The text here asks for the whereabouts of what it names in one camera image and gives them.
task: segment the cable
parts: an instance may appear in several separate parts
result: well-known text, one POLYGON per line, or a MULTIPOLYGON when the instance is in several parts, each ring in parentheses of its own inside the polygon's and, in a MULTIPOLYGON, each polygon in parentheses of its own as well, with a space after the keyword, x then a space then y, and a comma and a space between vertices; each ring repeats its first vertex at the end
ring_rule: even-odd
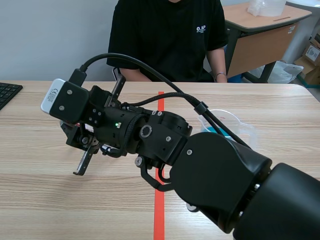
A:
POLYGON ((146 99, 144 101, 140 101, 140 102, 136 102, 136 103, 124 103, 124 105, 128 104, 128 105, 133 106, 133 107, 140 107, 140 106, 155 102, 155 101, 157 101, 159 99, 175 98, 175 97, 184 98, 188 102, 194 103, 196 106, 200 104, 200 101, 198 99, 196 99, 194 96, 191 96, 189 94, 186 94, 186 93, 183 93, 183 92, 168 92, 168 93, 164 93, 164 94, 161 94, 161 95, 157 95, 157 96, 151 97, 151 98, 146 99))
POLYGON ((171 88, 173 88, 175 91, 177 91, 178 93, 183 93, 183 91, 178 88, 176 85, 174 85, 169 79, 167 79, 165 76, 163 76, 161 73, 157 72, 156 70, 154 70, 152 67, 150 67, 149 65, 145 64, 144 62, 131 57, 131 56, 127 56, 124 54, 120 54, 120 53, 104 53, 104 54, 100 54, 98 56, 94 56, 93 58, 89 59, 88 61, 86 61, 81 67, 80 70, 82 72, 86 72, 88 67, 93 64, 94 62, 101 60, 101 59, 121 59, 121 60, 127 60, 131 63, 134 63, 140 67, 142 67, 143 69, 147 70, 149 73, 153 74, 155 77, 157 77, 159 80, 161 80, 162 82, 165 82, 166 84, 168 84, 171 88))
MULTIPOLYGON (((144 62, 128 56, 128 55, 124 55, 124 54, 120 54, 120 53, 104 53, 104 54, 100 54, 97 55, 91 59, 89 59, 88 61, 86 61, 81 67, 80 67, 80 72, 85 73, 88 69, 88 67, 93 64, 94 62, 101 60, 101 59, 121 59, 121 60, 126 60, 129 61, 131 63, 134 63, 142 68, 144 68, 145 70, 147 70, 149 73, 151 73, 152 75, 154 75, 156 78, 158 78, 159 80, 161 80, 162 82, 166 83, 167 85, 169 85, 171 88, 173 88, 176 92, 178 93, 184 93, 180 88, 178 88, 176 85, 174 85, 169 79, 167 79, 165 76, 163 76, 161 73, 157 72, 156 70, 154 70, 152 67, 150 67, 149 65, 145 64, 144 62)), ((197 107, 197 102, 193 101, 191 98, 187 97, 185 98, 194 108, 197 107)), ((218 133, 222 135, 222 132, 220 131, 220 129, 216 126, 216 124, 223 129, 231 138, 233 138, 237 143, 246 146, 247 148, 249 148, 249 146, 242 141, 237 135, 235 135, 231 130, 229 130, 221 121, 219 121, 213 114, 212 112, 210 112, 209 110, 207 110, 203 115, 202 115, 207 121, 208 123, 213 127, 213 129, 218 133)))

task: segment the black keyboard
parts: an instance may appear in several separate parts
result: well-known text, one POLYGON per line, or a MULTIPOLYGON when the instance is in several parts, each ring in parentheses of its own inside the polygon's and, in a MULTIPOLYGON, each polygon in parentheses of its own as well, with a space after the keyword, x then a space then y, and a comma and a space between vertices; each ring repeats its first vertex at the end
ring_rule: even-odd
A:
POLYGON ((22 88, 21 85, 0 82, 0 110, 7 105, 22 88))

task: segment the robotic arm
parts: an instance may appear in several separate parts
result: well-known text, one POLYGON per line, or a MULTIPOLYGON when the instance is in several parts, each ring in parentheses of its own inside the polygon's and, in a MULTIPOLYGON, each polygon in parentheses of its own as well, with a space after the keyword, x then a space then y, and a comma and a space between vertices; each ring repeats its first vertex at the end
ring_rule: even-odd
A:
POLYGON ((69 81, 53 81, 41 109, 61 120, 67 145, 85 152, 75 175, 85 174, 92 156, 99 150, 112 158, 138 154, 135 165, 147 183, 161 192, 174 190, 226 234, 234 229, 236 240, 319 238, 319 181, 284 163, 271 170, 272 161, 268 157, 250 149, 203 102, 169 81, 178 92, 138 103, 118 100, 124 78, 112 92, 98 86, 91 91, 82 88, 88 66, 106 57, 132 61, 168 81, 144 63, 115 53, 92 58, 76 69, 69 81), (217 133, 191 136, 192 127, 181 116, 141 107, 169 97, 185 98, 217 133), (234 140, 225 138, 216 124, 234 140), (169 178, 163 176, 166 165, 172 166, 169 178), (149 175, 152 168, 159 169, 164 184, 149 175))

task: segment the bracelet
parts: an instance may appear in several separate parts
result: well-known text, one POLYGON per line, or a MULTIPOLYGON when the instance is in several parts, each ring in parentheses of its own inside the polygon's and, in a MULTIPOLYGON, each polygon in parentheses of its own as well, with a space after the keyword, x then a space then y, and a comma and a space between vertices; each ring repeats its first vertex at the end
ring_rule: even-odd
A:
POLYGON ((223 75, 225 75, 226 78, 228 78, 228 77, 227 77, 227 74, 225 74, 223 71, 221 71, 221 72, 218 72, 218 73, 215 75, 214 80, 216 80, 217 77, 218 77, 218 75, 220 75, 220 74, 223 74, 223 75))

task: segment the red tape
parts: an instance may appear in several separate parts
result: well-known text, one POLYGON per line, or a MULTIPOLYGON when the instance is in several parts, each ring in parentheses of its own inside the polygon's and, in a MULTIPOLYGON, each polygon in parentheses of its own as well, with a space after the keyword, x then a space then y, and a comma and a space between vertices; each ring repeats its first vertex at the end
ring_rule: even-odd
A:
MULTIPOLYGON (((165 99, 158 100, 158 111, 165 110, 165 99)), ((155 170, 155 179, 164 184, 158 177, 158 169, 155 170)), ((153 240, 165 240, 165 193, 155 190, 154 193, 154 223, 153 240)))

